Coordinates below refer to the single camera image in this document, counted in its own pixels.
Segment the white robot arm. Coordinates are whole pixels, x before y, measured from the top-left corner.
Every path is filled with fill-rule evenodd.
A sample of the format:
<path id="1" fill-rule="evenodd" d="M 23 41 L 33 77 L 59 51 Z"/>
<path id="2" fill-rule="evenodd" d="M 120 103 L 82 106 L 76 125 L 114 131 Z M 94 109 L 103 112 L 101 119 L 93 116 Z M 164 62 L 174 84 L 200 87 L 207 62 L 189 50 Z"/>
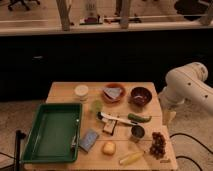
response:
<path id="1" fill-rule="evenodd" d="M 200 62 L 170 70 L 165 76 L 166 86 L 159 93 L 161 106 L 169 109 L 188 99 L 213 115 L 213 88 L 205 84 L 207 77 L 207 67 Z"/>

